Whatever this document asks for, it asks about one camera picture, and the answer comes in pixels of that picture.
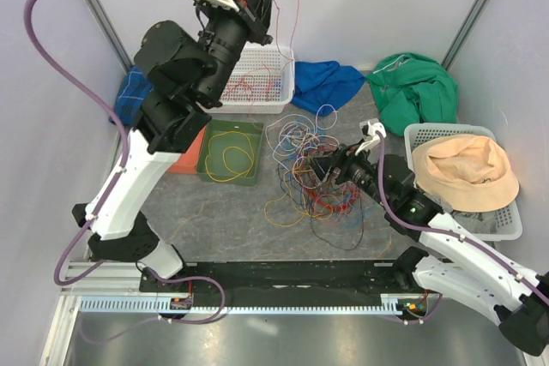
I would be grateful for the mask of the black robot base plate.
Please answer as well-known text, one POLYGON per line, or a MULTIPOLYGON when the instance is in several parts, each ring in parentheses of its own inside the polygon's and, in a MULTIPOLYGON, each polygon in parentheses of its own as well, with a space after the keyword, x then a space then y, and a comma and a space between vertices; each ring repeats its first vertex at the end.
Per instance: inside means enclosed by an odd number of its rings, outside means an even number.
POLYGON ((176 279, 217 281, 226 304, 378 303, 382 295, 433 295, 393 261, 233 261, 187 263, 176 279))

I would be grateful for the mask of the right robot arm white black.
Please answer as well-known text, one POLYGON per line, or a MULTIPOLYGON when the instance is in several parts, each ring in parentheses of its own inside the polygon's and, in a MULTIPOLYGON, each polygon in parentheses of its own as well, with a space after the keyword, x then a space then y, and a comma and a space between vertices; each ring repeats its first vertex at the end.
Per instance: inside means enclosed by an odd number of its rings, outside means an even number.
POLYGON ((383 153, 377 162, 358 146, 306 160, 319 181, 353 183, 385 210, 389 225, 410 237, 393 270, 395 286, 449 297, 492 321, 520 351, 538 357, 548 346, 548 277, 512 261, 460 225, 413 185, 407 161, 383 153))

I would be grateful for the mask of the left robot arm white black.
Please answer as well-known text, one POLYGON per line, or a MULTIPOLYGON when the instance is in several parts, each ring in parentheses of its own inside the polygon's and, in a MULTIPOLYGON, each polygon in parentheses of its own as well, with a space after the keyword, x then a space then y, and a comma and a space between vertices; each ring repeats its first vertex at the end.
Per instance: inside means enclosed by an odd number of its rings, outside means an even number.
POLYGON ((161 240, 142 205, 167 169, 186 153, 211 120, 208 110, 220 96, 246 43, 268 45, 273 0, 230 0, 228 9, 196 0, 207 25, 193 39, 174 21, 151 26, 134 57, 153 89, 142 101, 129 130, 130 150, 105 202, 74 205, 79 226, 90 225, 88 246, 101 261, 140 262, 156 272, 169 291, 181 291, 188 271, 177 250, 161 240))

